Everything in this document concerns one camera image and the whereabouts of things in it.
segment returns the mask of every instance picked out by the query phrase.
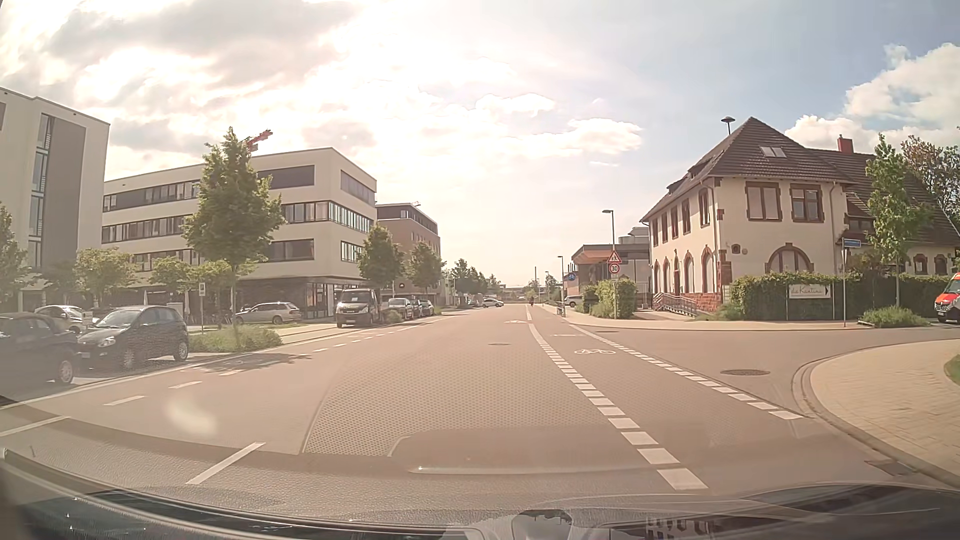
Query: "asphalt road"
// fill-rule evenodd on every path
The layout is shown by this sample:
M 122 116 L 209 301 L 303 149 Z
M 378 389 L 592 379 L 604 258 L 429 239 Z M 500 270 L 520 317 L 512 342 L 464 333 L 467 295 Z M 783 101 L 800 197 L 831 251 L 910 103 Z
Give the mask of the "asphalt road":
M 885 456 L 803 415 L 789 365 L 806 356 L 793 348 L 831 356 L 874 334 L 804 333 L 455 311 L 7 405 L 0 446 L 197 503 L 392 523 L 611 494 L 932 483 L 891 477 L 868 463 Z M 886 335 L 871 344 L 896 339 Z M 731 368 L 772 374 L 719 373 Z

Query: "sidewalk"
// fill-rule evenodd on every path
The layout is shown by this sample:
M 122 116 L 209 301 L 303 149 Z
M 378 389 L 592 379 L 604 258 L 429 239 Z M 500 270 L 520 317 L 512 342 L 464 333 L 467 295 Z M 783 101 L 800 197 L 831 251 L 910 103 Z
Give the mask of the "sidewalk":
M 557 308 L 547 304 L 539 304 L 547 311 L 556 313 Z M 600 319 L 585 313 L 567 308 L 566 320 L 588 327 L 607 327 L 640 330 L 675 330 L 675 331 L 796 331 L 796 330 L 867 330 L 867 327 L 857 325 L 853 321 L 847 322 L 844 328 L 842 322 L 798 321 L 766 322 L 766 321 L 694 321 L 684 320 L 645 320 L 645 319 Z
M 958 353 L 960 339 L 950 339 L 838 356 L 809 372 L 810 404 L 868 445 L 960 486 L 960 385 L 944 373 Z

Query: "silver car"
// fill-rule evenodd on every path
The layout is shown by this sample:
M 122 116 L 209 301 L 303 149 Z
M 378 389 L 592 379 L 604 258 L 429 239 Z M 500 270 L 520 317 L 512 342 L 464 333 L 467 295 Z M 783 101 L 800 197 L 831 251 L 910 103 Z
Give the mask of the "silver car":
M 290 321 L 302 320 L 303 315 L 300 308 L 289 302 L 266 302 L 257 304 L 254 307 L 240 310 L 233 315 L 233 320 L 238 325 L 246 323 L 274 323 L 282 325 Z

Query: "building facade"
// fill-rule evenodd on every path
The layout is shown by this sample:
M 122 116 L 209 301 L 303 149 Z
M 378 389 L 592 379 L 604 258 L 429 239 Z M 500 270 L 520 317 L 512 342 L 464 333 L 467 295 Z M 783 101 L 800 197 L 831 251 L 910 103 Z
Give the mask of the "building facade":
M 100 246 L 108 132 L 107 122 L 0 88 L 0 204 L 35 271 Z M 15 308 L 43 306 L 43 285 L 21 291 Z
M 755 118 L 690 167 L 643 216 L 649 224 L 653 291 L 684 296 L 701 310 L 722 301 L 723 285 L 769 272 L 843 272 L 842 239 L 866 239 L 872 183 L 859 154 L 805 148 Z M 948 272 L 960 234 L 936 201 L 908 179 L 912 198 L 935 209 L 909 250 L 905 271 Z
M 420 210 L 420 205 L 414 205 L 413 203 L 377 205 L 376 221 L 390 232 L 394 243 L 399 244 L 403 253 L 409 254 L 419 242 L 426 242 L 438 256 L 441 254 L 440 230 L 437 228 L 437 222 L 423 213 Z M 391 288 L 387 296 L 393 294 L 394 290 L 397 296 L 417 296 L 418 298 L 429 299 L 439 306 L 446 305 L 444 287 L 438 286 L 424 291 L 404 277 L 394 283 L 394 287 Z
M 268 261 L 241 279 L 236 306 L 283 301 L 308 318 L 329 316 L 342 289 L 364 283 L 357 260 L 376 216 L 376 180 L 333 148 L 254 156 L 251 164 L 260 176 L 273 176 L 271 192 L 280 197 L 287 223 L 273 233 Z M 183 218 L 197 209 L 203 168 L 196 164 L 105 184 L 99 239 L 105 248 L 131 254 L 138 271 L 132 296 L 114 303 L 180 301 L 150 285 L 150 272 L 157 258 L 203 262 L 181 235 Z M 196 294 L 185 301 L 193 315 Z

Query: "parked car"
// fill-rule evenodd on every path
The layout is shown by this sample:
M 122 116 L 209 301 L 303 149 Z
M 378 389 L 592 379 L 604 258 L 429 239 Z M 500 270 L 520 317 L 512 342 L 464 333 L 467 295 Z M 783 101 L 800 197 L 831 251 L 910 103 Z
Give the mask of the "parked car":
M 576 307 L 584 302 L 584 296 L 582 294 L 572 294 L 564 298 L 564 306 Z
M 387 301 L 387 309 L 395 309 L 403 320 L 409 321 L 414 318 L 414 305 L 407 298 L 391 298 Z
M 132 369 L 150 358 L 173 355 L 185 361 L 190 354 L 183 317 L 166 306 L 118 307 L 81 335 L 81 358 L 95 366 Z
M 378 325 L 383 322 L 380 294 L 376 289 L 345 289 L 337 302 L 337 328 L 344 325 Z
M 34 313 L 53 317 L 57 319 L 57 323 L 61 328 L 74 333 L 83 333 L 86 328 L 84 325 L 84 311 L 76 306 L 44 306 L 35 309 Z
M 83 365 L 77 335 L 39 313 L 0 313 L 0 385 L 20 390 L 53 380 L 73 382 Z
M 423 310 L 424 316 L 431 317 L 434 315 L 433 303 L 429 300 L 420 299 L 420 308 Z
M 233 315 L 233 321 L 238 324 L 246 323 L 274 323 L 282 325 L 291 321 L 303 319 L 300 308 L 289 302 L 266 302 L 254 307 L 241 309 Z

